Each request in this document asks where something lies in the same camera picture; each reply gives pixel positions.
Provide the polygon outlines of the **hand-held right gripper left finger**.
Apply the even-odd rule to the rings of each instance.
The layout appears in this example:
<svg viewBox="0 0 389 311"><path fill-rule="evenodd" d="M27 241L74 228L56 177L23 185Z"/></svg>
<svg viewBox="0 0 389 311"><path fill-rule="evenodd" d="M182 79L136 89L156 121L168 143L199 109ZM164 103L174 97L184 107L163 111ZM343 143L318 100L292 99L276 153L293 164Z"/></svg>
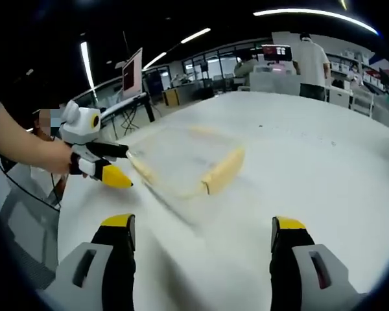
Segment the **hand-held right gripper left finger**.
<svg viewBox="0 0 389 311"><path fill-rule="evenodd" d="M56 310L133 310L135 215L107 218L91 242L78 245L56 269L50 301Z"/></svg>

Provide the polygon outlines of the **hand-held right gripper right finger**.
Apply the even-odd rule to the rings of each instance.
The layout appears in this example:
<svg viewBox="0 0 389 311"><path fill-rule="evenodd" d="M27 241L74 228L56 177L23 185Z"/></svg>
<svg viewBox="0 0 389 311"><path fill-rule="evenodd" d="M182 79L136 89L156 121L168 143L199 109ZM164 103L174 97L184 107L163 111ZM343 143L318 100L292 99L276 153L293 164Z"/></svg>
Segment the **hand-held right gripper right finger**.
<svg viewBox="0 0 389 311"><path fill-rule="evenodd" d="M271 310L353 310L367 296L354 289L343 262L315 244L298 220L272 218L271 256Z"/></svg>

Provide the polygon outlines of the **person's left hand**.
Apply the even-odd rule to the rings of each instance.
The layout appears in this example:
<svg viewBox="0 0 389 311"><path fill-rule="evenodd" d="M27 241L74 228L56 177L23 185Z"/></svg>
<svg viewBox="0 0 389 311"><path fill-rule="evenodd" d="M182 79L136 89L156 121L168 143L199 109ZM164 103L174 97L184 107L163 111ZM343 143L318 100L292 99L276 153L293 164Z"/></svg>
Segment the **person's left hand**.
<svg viewBox="0 0 389 311"><path fill-rule="evenodd" d="M44 141L38 147L36 166L54 174L68 174L71 168L71 147L61 140Z"/></svg>

